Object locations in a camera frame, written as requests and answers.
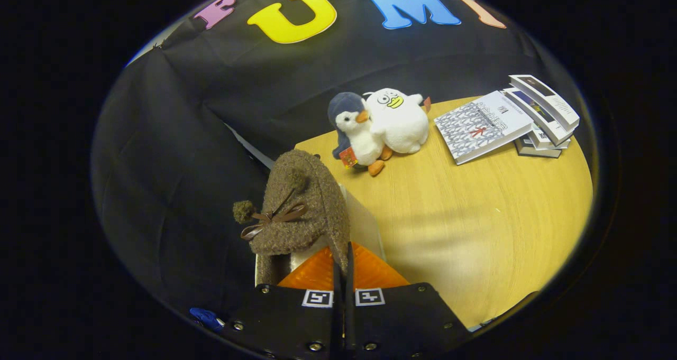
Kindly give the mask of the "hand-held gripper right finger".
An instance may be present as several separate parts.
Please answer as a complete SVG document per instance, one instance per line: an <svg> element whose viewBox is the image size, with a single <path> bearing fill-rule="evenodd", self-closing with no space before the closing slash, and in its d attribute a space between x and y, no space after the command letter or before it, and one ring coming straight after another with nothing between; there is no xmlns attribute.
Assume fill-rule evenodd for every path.
<svg viewBox="0 0 677 360"><path fill-rule="evenodd" d="M348 359L436 359L471 340L471 332L430 283L356 288L353 249L348 261Z"/></svg>

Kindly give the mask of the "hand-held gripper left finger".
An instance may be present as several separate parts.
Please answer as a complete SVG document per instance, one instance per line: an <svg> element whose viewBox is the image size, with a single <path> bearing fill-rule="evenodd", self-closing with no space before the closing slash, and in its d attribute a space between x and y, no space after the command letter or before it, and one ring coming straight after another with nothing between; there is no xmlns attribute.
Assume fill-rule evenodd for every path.
<svg viewBox="0 0 677 360"><path fill-rule="evenodd" d="M226 314L220 338L254 357L341 359L345 353L343 279L328 253L331 290L262 283Z"/></svg>

